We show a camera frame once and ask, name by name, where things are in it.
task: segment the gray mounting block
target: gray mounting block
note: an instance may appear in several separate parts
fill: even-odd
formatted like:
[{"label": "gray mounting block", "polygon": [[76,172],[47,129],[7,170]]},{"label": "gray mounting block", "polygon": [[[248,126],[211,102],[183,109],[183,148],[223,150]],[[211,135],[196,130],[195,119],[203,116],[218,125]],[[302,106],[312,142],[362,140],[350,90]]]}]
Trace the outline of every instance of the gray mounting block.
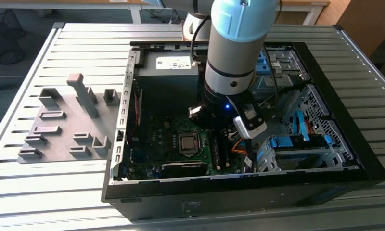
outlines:
[{"label": "gray mounting block", "polygon": [[[47,108],[43,106],[40,108],[27,140],[28,143],[23,147],[24,152],[20,153],[18,159],[19,163],[107,158],[106,152],[108,152],[111,141],[115,139],[119,106],[112,104],[108,106],[104,94],[95,94],[99,102],[95,107],[100,116],[91,118],[76,96],[54,97],[59,107]],[[96,148],[94,148],[94,139],[96,139]],[[78,147],[84,147],[82,152],[76,150]]]}]

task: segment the blue latch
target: blue latch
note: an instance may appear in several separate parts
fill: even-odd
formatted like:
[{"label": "blue latch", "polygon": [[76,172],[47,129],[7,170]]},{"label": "blue latch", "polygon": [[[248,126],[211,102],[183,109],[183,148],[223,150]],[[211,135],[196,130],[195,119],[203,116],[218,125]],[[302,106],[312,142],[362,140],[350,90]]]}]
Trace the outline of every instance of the blue latch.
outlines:
[{"label": "blue latch", "polygon": [[276,148],[276,147],[278,147],[278,141],[276,141],[276,138],[275,138],[275,137],[270,139],[270,144],[271,144],[271,147],[272,147],[272,148]]},{"label": "blue latch", "polygon": [[259,154],[258,154],[258,161],[260,160],[263,154],[264,154],[264,150],[262,150],[262,151],[259,152]]},{"label": "blue latch", "polygon": [[258,65],[256,65],[256,74],[258,75],[268,75],[271,74],[271,69],[267,63],[267,57],[264,55],[264,52],[260,52]]},{"label": "blue latch", "polygon": [[288,148],[294,146],[294,142],[291,141],[290,136],[278,136],[276,137],[279,148]]},{"label": "blue latch", "polygon": [[327,134],[327,135],[324,135],[324,139],[326,139],[328,146],[332,146],[332,144],[334,144],[332,137]]}]

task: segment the wire mesh trash bin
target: wire mesh trash bin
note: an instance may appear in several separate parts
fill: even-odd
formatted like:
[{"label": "wire mesh trash bin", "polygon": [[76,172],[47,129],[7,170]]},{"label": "wire mesh trash bin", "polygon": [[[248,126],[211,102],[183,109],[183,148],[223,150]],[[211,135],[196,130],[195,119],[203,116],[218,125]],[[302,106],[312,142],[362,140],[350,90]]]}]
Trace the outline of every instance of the wire mesh trash bin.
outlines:
[{"label": "wire mesh trash bin", "polygon": [[0,9],[0,33],[10,39],[19,39],[26,35],[26,31],[12,9]]},{"label": "wire mesh trash bin", "polygon": [[24,58],[24,52],[16,40],[0,32],[0,64],[15,64]]}]

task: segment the wooden desk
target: wooden desk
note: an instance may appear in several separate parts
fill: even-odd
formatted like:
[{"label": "wooden desk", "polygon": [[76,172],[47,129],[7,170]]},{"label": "wooden desk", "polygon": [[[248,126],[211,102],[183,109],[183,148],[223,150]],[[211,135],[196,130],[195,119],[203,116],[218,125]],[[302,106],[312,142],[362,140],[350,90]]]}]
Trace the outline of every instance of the wooden desk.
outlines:
[{"label": "wooden desk", "polygon": [[[280,23],[314,25],[330,0],[283,0]],[[142,23],[140,10],[162,9],[146,4],[142,0],[0,0],[0,8],[14,9],[128,9],[134,23]]]}]

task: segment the robotic arm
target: robotic arm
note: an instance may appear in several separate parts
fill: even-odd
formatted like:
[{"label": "robotic arm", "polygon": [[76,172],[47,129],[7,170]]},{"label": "robotic arm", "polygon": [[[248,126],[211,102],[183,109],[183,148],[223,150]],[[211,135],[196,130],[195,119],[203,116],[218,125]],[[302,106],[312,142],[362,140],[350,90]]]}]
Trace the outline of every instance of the robotic arm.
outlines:
[{"label": "robotic arm", "polygon": [[239,116],[234,123],[246,139],[267,129],[248,90],[268,30],[275,22],[276,0],[144,0],[150,4],[211,15],[211,39],[206,72],[206,97]]}]

